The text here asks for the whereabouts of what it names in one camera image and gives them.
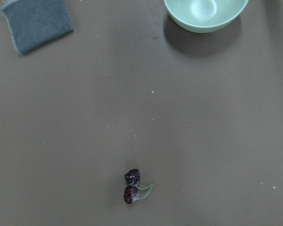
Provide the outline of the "dark red cherry pair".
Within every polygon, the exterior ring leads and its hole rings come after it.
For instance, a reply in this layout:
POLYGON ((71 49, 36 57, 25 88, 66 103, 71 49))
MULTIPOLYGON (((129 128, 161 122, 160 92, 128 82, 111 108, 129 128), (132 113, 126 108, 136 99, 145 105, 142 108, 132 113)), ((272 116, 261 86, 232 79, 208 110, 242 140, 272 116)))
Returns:
POLYGON ((125 175, 126 188, 124 190, 123 199, 126 204, 134 204, 140 200, 148 198, 154 184, 151 183, 147 187, 140 187, 140 172, 138 169, 131 169, 125 175), (144 196, 139 196, 139 191, 147 191, 144 196))

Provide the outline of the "grey folded cloth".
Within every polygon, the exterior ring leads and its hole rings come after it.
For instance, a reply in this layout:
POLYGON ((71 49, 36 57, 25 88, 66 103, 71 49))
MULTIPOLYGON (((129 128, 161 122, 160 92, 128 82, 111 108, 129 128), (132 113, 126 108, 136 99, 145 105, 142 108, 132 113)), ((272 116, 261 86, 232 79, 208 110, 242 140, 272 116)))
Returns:
POLYGON ((0 14, 6 19, 16 52, 25 55, 71 33, 73 23, 63 0, 5 0, 0 14))

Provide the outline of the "mint green bowl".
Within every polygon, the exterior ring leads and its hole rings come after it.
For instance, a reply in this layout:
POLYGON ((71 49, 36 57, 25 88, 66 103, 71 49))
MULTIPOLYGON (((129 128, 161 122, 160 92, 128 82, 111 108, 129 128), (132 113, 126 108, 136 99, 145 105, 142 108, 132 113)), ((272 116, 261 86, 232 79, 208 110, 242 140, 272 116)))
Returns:
POLYGON ((230 24, 248 4, 248 0, 164 0, 171 18, 181 28, 209 33, 230 24))

